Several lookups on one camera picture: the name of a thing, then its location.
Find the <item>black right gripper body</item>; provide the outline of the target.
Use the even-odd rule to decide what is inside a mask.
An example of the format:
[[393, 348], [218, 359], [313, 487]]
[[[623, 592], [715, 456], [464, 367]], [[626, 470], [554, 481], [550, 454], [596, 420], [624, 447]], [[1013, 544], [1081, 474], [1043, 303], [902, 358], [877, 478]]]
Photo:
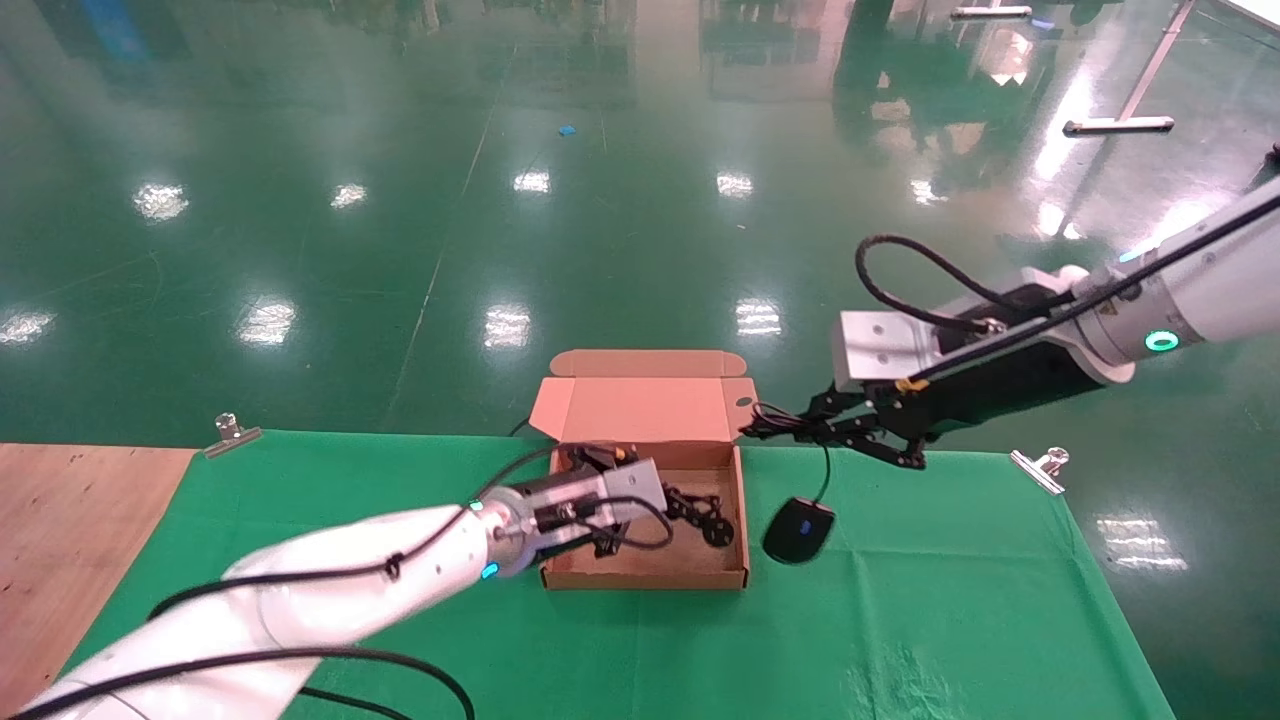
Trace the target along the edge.
[[[977, 296], [943, 305], [945, 316], [1000, 324], [1010, 332], [1050, 319], [1071, 295], [1047, 284], [1015, 284], [998, 302]], [[937, 439], [957, 429], [1087, 395], [1106, 386], [1101, 360], [1085, 351], [1068, 324], [1001, 350], [964, 368], [940, 373], [923, 389], [872, 384], [872, 405], [882, 427], [902, 439]]]

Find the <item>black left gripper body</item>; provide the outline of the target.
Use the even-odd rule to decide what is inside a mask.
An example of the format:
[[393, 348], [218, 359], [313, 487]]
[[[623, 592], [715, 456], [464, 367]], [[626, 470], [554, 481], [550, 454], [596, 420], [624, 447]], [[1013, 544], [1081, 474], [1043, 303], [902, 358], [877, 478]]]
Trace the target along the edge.
[[573, 550], [591, 544], [607, 530], [636, 521], [641, 509], [630, 502], [611, 502], [603, 489], [562, 493], [535, 505], [535, 550]]

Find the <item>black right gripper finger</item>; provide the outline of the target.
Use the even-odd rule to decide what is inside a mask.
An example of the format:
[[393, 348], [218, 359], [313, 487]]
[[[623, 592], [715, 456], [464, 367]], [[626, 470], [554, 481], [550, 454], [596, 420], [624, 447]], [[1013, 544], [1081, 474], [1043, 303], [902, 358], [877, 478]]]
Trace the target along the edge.
[[865, 395], [826, 389], [810, 398], [809, 406], [801, 413], [791, 413], [763, 401], [756, 401], [750, 410], [745, 425], [746, 434], [826, 434], [844, 432], [882, 430], [881, 419], [876, 413], [844, 419], [856, 409], [873, 409]]
[[901, 469], [925, 469], [925, 441], [910, 439], [900, 448], [883, 442], [884, 433], [877, 418], [852, 418], [844, 421], [755, 418], [745, 425], [745, 436], [754, 439], [790, 436], [803, 445], [846, 448]]

